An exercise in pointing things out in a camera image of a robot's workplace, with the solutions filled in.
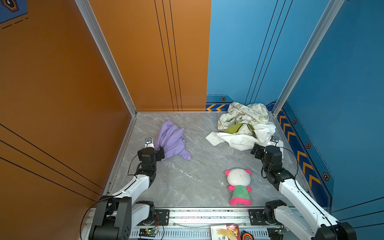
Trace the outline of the purple cloth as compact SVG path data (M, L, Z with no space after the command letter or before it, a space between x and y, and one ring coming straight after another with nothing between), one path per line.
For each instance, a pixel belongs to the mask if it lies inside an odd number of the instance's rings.
M191 154L186 150L184 140L184 128L179 128L172 121L167 121L162 124L158 136L155 140L155 150L164 149L164 158L167 160L175 155L181 156L186 161L192 159Z

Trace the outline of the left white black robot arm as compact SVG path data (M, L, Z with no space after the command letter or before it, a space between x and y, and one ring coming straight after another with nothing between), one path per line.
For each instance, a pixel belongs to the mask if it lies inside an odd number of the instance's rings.
M154 182L157 162L164 159L164 149L152 144L138 151L140 164L133 179L117 193L102 196L95 204L89 240L128 240L131 230L142 222L155 220L155 206L151 201L136 201Z

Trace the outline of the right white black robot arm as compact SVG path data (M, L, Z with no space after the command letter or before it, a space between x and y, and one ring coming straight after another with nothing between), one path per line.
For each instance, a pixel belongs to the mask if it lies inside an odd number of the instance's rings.
M356 240L357 233L349 223L342 223L322 208L300 186L296 177L283 168L282 152L277 146L254 144L251 154L262 161L264 178L283 194L299 211L301 217L281 200L267 202L265 221L280 223L300 240Z

